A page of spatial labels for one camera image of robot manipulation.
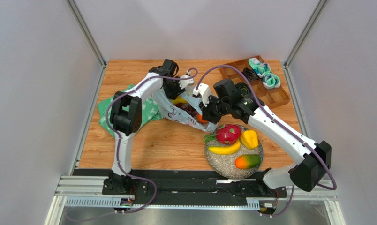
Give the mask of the green fake mango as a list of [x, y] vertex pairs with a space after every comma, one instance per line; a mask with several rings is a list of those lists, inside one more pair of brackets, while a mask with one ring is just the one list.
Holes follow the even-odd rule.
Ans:
[[261, 164], [261, 157], [258, 154], [244, 154], [235, 160], [238, 169], [250, 169]]

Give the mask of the yellow fake banana bunch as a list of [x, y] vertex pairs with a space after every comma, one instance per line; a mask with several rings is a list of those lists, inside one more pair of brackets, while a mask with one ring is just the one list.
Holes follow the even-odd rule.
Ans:
[[172, 99], [171, 102], [174, 104], [174, 105], [179, 105], [179, 104], [187, 104], [188, 101], [183, 99], [182, 97], [178, 96], [176, 99]]

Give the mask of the light blue plastic bag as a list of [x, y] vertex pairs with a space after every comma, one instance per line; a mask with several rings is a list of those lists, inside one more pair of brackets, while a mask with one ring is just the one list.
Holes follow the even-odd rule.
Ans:
[[198, 106], [202, 101], [200, 98], [195, 98], [192, 96], [193, 89], [194, 86], [189, 86], [186, 88], [184, 93], [180, 94], [180, 97], [186, 100], [188, 104], [194, 108], [195, 115], [193, 116], [191, 116], [187, 111], [175, 106], [172, 101], [166, 97], [163, 89], [155, 91], [152, 94], [152, 98], [158, 104], [158, 109], [164, 118], [191, 126], [207, 133], [212, 133], [218, 127], [218, 123], [201, 123], [196, 119], [197, 113], [202, 114], [201, 109]]

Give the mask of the red fake dragon fruit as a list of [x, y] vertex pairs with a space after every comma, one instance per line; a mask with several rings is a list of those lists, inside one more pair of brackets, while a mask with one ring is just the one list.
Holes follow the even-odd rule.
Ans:
[[221, 144], [233, 144], [241, 136], [241, 128], [236, 124], [225, 124], [216, 129], [213, 133], [204, 136], [204, 143], [217, 141]]

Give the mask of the yellow fake bell pepper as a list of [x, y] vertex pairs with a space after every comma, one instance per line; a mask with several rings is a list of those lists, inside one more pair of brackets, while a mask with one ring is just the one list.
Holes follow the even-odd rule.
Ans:
[[255, 130], [245, 130], [241, 133], [240, 141], [244, 146], [251, 150], [259, 146], [258, 135]]

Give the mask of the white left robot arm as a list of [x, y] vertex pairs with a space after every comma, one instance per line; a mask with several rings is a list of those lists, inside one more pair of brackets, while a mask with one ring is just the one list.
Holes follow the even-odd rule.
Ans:
[[182, 76], [177, 76], [178, 71], [178, 64], [166, 59], [161, 66], [151, 68], [133, 88], [114, 94], [105, 119], [115, 133], [115, 155], [108, 178], [104, 180], [104, 195], [127, 195], [133, 191], [131, 156], [134, 137], [142, 125], [142, 104], [161, 88], [168, 98], [175, 99], [194, 83], [189, 70]]

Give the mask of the orange fake fruit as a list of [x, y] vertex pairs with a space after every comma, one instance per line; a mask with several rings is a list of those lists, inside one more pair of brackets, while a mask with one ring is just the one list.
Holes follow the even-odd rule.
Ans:
[[202, 115], [199, 114], [199, 113], [196, 115], [196, 119], [197, 119], [197, 121], [200, 122], [200, 123], [203, 123], [203, 124], [208, 123], [208, 121], [207, 121], [207, 120], [204, 120], [204, 119], [202, 118]]

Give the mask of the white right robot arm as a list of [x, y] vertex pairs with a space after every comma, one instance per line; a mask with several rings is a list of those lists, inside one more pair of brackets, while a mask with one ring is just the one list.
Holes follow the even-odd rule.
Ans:
[[332, 147], [328, 142], [317, 143], [297, 132], [253, 93], [242, 95], [230, 79], [217, 82], [213, 88], [215, 96], [203, 83], [193, 90], [193, 96], [202, 100], [199, 107], [204, 120], [216, 124], [222, 116], [231, 115], [267, 135], [293, 159], [292, 165], [267, 170], [262, 182], [268, 188], [295, 185], [310, 192], [321, 186], [320, 180], [326, 174], [331, 174]]

